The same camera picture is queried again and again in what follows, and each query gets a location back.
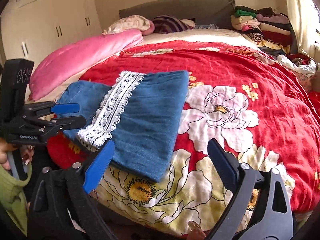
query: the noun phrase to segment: curtain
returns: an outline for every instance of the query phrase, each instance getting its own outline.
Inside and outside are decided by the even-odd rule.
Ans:
[[[298,50],[315,57],[316,23],[319,22],[312,0],[287,0],[288,17],[297,37]]]

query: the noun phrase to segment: metal screw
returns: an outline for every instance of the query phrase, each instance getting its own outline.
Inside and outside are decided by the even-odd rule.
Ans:
[[[49,170],[50,170],[50,167],[44,167],[44,168],[42,169],[42,172],[43,172],[43,173],[47,173],[47,172],[49,172]]]
[[[249,164],[247,164],[247,163],[241,163],[241,167],[242,167],[242,169],[244,169],[244,170],[250,169],[250,166],[249,166]]]
[[[274,173],[274,174],[279,174],[279,170],[277,168],[272,168],[271,171]]]
[[[72,167],[73,167],[74,169],[79,169],[79,168],[81,167],[81,163],[74,163],[74,164],[72,165]]]

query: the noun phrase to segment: lace waistband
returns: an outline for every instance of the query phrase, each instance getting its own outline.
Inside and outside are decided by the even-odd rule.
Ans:
[[[112,89],[101,101],[92,124],[77,133],[77,138],[87,149],[97,151],[107,139],[112,138],[111,132],[120,122],[120,115],[128,104],[131,92],[140,84],[143,77],[143,73],[130,71],[120,73]]]

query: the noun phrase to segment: gray headboard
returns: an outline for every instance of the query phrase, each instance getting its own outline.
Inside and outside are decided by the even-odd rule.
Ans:
[[[119,11],[120,18],[141,15],[152,20],[159,15],[178,19],[195,19],[198,25],[216,24],[232,29],[230,15],[234,14],[235,0],[158,0]]]

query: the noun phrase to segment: striped pillow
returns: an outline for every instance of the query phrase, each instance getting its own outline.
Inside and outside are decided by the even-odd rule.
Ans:
[[[155,25],[155,33],[175,33],[193,29],[193,27],[170,15],[158,16],[152,22]]]

